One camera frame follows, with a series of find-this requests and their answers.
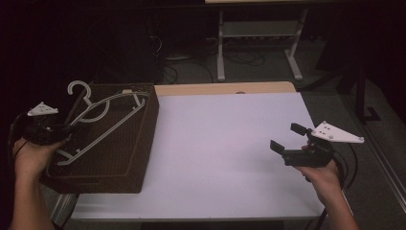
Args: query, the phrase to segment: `white table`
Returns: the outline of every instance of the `white table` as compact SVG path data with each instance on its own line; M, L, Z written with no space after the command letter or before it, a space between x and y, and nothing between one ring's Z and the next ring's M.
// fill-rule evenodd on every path
M269 149L271 139L288 149L305 144L290 131L291 123L313 127L299 93L160 96L159 102L141 193L80 195L72 219L320 216L323 205L311 184Z

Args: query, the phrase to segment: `human hand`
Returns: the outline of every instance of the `human hand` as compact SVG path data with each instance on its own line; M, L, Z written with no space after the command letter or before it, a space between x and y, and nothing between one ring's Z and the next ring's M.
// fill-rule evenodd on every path
M42 171L50 163L53 153L64 143L65 141L50 146L39 146L24 138L16 141L12 148L16 178L39 179Z
M323 168L295 167L313 184L317 196L326 204L342 195L339 174L334 160Z

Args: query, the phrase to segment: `brown box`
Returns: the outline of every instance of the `brown box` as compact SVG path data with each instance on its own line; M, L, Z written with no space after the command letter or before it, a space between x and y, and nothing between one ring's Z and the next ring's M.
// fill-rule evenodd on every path
M67 160L55 153L42 182L61 194L86 193L132 193L141 192L147 170L149 153L158 117L159 103L153 84L109 84L89 85L90 101L94 104L110 96L130 89L132 92L147 92L146 104L124 123L103 138L92 149L67 166L57 163ZM67 123L71 123L86 109L83 92L76 101ZM79 130L61 149L72 155L83 150L111 127L127 116L136 101L131 96L110 101L108 112L97 122L79 122ZM83 118L96 118L104 112L105 103L95 107Z

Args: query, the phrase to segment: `metal stand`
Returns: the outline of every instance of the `metal stand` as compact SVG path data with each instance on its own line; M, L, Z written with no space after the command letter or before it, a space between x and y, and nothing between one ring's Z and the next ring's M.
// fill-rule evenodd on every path
M295 52L296 52L296 48L298 47L299 40L301 39L302 29L305 25L305 18L307 16L307 12L308 12L308 9L304 9L302 11L301 18L296 27L296 33L294 35L294 41L293 41L292 47L289 50L284 51L287 61L289 62L290 69L292 70L293 76L295 77L296 81L303 80L301 71L299 70L299 66L295 60Z
M299 21L269 21L269 22L227 22L224 23L223 11L218 20L218 53L217 53L217 79L225 81L223 59L223 37L239 36L293 36L294 41L290 49L285 50L285 55L296 81L303 79L298 64L294 58L296 48L301 38L305 24L307 9L302 10Z

